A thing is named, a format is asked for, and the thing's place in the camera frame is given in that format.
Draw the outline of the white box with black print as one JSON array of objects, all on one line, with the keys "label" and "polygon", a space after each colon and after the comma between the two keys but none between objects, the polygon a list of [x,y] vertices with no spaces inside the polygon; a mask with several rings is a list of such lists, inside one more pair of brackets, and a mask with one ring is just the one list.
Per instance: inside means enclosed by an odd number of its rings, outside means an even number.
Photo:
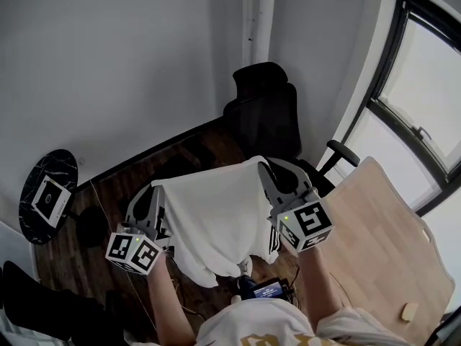
[{"label": "white box with black print", "polygon": [[32,200],[32,208],[49,227],[56,229],[71,196],[69,190],[45,175]]}]

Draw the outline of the black window frame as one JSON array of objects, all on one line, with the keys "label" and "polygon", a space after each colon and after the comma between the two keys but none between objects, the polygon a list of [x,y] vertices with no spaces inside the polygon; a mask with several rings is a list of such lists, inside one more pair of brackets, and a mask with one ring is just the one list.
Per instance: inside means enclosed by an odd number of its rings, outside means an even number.
[{"label": "black window frame", "polygon": [[[432,140],[419,140],[413,126]],[[430,0],[395,0],[343,142],[359,158],[376,159],[420,216],[461,188],[461,22]]]}]

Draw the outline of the black chair with headrest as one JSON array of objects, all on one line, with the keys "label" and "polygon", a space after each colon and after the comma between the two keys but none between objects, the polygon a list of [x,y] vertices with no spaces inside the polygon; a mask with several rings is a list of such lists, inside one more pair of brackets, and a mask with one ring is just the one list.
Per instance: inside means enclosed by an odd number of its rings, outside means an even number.
[{"label": "black chair with headrest", "polygon": [[321,197],[334,189],[325,174],[340,160],[357,167],[360,158],[335,140],[327,142],[334,153],[320,170],[300,158],[302,146],[297,118],[297,90],[284,69],[263,62],[234,72],[237,97],[223,110],[223,119],[247,159],[264,156],[300,167]]}]

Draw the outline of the round black marble table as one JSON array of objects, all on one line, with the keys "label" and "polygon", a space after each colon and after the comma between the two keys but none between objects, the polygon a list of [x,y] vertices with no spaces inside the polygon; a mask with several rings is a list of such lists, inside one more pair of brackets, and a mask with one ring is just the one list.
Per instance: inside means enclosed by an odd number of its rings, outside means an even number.
[{"label": "round black marble table", "polygon": [[[72,194],[58,227],[49,227],[32,208],[32,200],[45,175]],[[76,223],[76,235],[84,247],[98,247],[107,234],[108,221],[98,206],[85,208],[80,214],[72,211],[79,177],[78,165],[73,154],[65,149],[56,149],[44,155],[28,175],[19,200],[19,224],[26,240],[35,245],[51,241],[64,227],[68,218]]]}]

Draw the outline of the person's right forearm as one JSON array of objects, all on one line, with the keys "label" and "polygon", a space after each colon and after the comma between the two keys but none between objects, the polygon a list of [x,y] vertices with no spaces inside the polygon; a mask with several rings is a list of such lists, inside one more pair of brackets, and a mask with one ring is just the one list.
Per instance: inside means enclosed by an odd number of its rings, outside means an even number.
[{"label": "person's right forearm", "polygon": [[302,251],[298,264],[305,292],[305,306],[310,325],[315,332],[320,320],[343,308],[331,282],[330,272],[319,247]]}]

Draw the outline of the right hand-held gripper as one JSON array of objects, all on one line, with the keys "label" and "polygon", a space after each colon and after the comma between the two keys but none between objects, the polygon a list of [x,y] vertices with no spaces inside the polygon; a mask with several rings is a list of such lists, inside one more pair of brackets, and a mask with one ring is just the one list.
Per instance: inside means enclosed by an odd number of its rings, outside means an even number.
[{"label": "right hand-held gripper", "polygon": [[[326,201],[321,199],[305,171],[290,161],[268,158],[258,163],[267,199],[273,206],[269,220],[290,253],[300,253],[327,240],[333,230]],[[285,195],[303,194],[286,202]]]}]

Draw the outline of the white clothes with black stripes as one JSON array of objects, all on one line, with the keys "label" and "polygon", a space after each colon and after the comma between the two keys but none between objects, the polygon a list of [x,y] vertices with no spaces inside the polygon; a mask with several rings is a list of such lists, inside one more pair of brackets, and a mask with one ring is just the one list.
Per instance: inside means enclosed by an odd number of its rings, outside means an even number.
[{"label": "white clothes with black stripes", "polygon": [[237,278],[239,264],[256,255],[272,264],[281,246],[268,217],[255,156],[240,164],[152,182],[162,187],[172,233],[174,261],[190,280],[204,288],[217,276]]}]

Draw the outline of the white vertical wall pipe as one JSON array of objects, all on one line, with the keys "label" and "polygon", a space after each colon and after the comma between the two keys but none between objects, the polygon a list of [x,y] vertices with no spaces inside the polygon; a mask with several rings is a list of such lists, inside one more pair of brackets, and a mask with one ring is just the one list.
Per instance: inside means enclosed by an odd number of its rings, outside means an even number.
[{"label": "white vertical wall pipe", "polygon": [[242,66],[268,61],[274,0],[243,0],[242,12]]}]

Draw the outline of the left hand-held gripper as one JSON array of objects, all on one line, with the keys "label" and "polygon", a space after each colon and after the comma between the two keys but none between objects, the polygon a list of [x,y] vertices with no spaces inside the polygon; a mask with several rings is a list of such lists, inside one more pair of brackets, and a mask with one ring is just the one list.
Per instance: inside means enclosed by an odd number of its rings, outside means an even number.
[{"label": "left hand-held gripper", "polygon": [[111,233],[105,258],[126,272],[148,275],[170,241],[170,230],[156,229],[157,222],[163,220],[164,205],[162,186],[143,187],[129,202],[127,223],[119,223]]}]

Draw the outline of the black mesh office chair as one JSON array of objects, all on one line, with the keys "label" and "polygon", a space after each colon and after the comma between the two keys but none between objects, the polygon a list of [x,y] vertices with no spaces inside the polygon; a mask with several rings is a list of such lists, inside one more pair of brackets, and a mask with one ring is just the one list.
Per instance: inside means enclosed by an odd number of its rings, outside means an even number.
[{"label": "black mesh office chair", "polygon": [[96,299],[49,289],[11,261],[0,270],[0,308],[12,324],[75,346],[129,346]]}]

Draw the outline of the person's jeans leg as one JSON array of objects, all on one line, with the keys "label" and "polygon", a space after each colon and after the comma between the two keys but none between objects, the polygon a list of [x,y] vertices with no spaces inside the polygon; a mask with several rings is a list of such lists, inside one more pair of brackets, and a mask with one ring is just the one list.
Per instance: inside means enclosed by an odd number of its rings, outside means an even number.
[{"label": "person's jeans leg", "polygon": [[257,286],[255,280],[249,275],[241,275],[237,281],[238,294],[242,300],[255,298],[254,290]]}]

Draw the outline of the black device with screen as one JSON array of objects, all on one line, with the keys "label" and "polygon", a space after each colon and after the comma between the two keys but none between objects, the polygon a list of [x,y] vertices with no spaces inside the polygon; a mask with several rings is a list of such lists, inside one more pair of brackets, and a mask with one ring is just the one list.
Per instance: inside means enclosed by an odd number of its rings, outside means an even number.
[{"label": "black device with screen", "polygon": [[287,279],[272,278],[251,289],[254,298],[278,298],[286,301],[290,292]]}]

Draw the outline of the person's left forearm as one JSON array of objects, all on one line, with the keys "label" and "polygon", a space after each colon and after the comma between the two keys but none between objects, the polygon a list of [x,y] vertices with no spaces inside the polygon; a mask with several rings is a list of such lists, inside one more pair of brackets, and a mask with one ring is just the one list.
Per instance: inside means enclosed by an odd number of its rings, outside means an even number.
[{"label": "person's left forearm", "polygon": [[161,346],[194,346],[194,331],[179,302],[166,257],[160,254],[147,275],[148,291]]}]

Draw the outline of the yellow sponge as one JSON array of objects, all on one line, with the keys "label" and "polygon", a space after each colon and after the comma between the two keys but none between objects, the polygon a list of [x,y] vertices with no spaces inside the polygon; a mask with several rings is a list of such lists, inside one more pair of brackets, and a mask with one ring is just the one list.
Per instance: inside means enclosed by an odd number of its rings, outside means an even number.
[{"label": "yellow sponge", "polygon": [[400,313],[400,319],[407,323],[412,322],[415,319],[418,308],[419,305],[417,303],[406,303]]}]

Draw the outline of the light wooden desk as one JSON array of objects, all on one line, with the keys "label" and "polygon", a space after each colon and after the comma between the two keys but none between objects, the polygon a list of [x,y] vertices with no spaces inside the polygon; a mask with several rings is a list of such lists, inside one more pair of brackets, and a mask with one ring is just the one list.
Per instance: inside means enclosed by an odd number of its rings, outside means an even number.
[{"label": "light wooden desk", "polygon": [[[325,201],[334,229],[321,250],[343,301],[412,345],[424,346],[455,290],[430,228],[372,157]],[[410,323],[400,319],[406,303],[419,305]]]}]

